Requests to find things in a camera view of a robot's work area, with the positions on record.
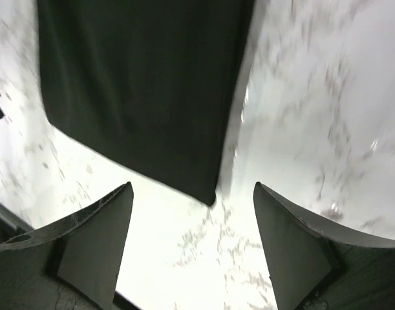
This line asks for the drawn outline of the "black t shirt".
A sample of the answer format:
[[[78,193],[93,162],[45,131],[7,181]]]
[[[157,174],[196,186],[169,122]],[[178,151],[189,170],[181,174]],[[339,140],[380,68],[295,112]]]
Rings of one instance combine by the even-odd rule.
[[[38,1],[49,122],[213,205],[253,1]]]

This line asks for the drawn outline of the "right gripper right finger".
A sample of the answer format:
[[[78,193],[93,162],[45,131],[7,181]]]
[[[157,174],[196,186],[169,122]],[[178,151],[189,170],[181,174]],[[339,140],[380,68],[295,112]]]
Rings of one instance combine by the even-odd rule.
[[[395,240],[333,222],[260,182],[253,204],[279,309],[395,309]]]

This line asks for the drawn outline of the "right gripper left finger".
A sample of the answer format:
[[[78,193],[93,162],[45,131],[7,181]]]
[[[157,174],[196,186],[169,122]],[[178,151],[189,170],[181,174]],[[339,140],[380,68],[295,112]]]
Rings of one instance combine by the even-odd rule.
[[[111,309],[132,207],[126,183],[0,243],[0,309]]]

